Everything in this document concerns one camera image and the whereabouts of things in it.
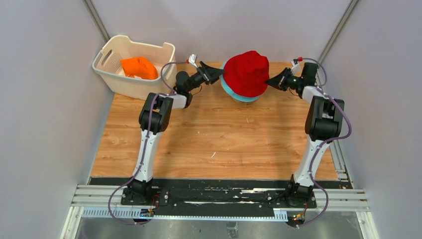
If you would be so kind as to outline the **wooden hat stand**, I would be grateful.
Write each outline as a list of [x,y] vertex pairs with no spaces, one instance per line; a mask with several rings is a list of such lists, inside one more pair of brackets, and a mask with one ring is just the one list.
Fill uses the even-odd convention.
[[256,102],[256,101],[250,101],[250,102],[237,101],[237,103],[238,103],[239,105],[242,105],[242,106],[249,106],[249,105],[254,104],[255,102]]

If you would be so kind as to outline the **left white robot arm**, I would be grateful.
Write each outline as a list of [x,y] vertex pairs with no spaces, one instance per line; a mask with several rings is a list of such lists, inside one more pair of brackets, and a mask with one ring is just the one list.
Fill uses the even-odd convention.
[[136,167],[124,191],[125,197],[132,197],[141,206],[152,201],[153,164],[159,141],[167,129],[173,109],[187,108],[193,98],[192,90],[203,84],[212,85],[224,74],[224,70],[200,62],[196,73],[186,71],[176,74],[176,82],[171,93],[150,93],[140,112],[138,121],[141,128],[141,145]]

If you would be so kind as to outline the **white plastic basket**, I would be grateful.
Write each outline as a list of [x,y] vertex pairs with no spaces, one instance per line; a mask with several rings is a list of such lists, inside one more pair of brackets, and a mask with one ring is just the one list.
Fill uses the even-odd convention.
[[[121,60],[144,57],[156,68],[158,74],[163,70],[164,79],[158,75],[154,80],[125,76]],[[132,41],[126,35],[113,36],[95,57],[92,68],[101,76],[114,92],[127,97],[144,100],[149,93],[170,93],[176,81],[177,66],[167,65],[176,62],[176,48],[165,42],[162,46]]]

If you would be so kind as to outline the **red bucket hat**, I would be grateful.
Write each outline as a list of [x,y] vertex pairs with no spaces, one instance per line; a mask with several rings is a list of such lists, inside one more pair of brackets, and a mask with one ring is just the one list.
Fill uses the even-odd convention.
[[239,101],[253,101],[268,88],[269,60],[251,50],[227,60],[222,69],[221,83],[224,90]]

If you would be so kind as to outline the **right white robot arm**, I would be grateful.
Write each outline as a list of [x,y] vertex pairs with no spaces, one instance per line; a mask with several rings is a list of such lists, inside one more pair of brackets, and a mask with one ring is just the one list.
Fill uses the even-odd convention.
[[292,174],[283,194],[286,204],[296,208],[311,199],[316,184],[314,174],[322,156],[331,142],[340,136],[344,101],[330,99],[322,88],[316,85],[319,69],[317,63],[306,62],[301,66],[298,58],[291,64],[291,67],[285,68],[266,83],[277,90],[293,90],[299,98],[310,104],[305,122],[307,145],[299,167]]

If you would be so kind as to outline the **teal bucket hat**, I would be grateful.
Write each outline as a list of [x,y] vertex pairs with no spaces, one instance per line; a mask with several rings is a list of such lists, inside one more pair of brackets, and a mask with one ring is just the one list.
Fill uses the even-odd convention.
[[267,89],[269,64],[263,68],[252,66],[245,61],[227,60],[222,68],[233,70],[220,77],[223,89],[235,100],[250,102],[257,100]]

